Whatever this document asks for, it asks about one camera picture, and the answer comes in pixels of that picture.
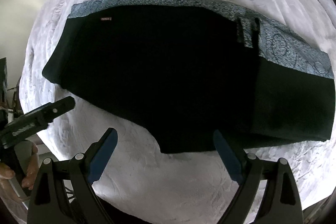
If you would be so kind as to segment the person's left hand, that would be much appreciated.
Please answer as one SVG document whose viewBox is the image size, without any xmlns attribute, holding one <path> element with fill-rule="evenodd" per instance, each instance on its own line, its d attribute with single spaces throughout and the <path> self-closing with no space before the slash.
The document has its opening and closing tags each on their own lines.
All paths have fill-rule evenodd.
<svg viewBox="0 0 336 224">
<path fill-rule="evenodd" d="M 24 192 L 31 192 L 39 171 L 37 146 L 28 140 L 1 150 L 1 163 L 7 165 Z"/>
</svg>

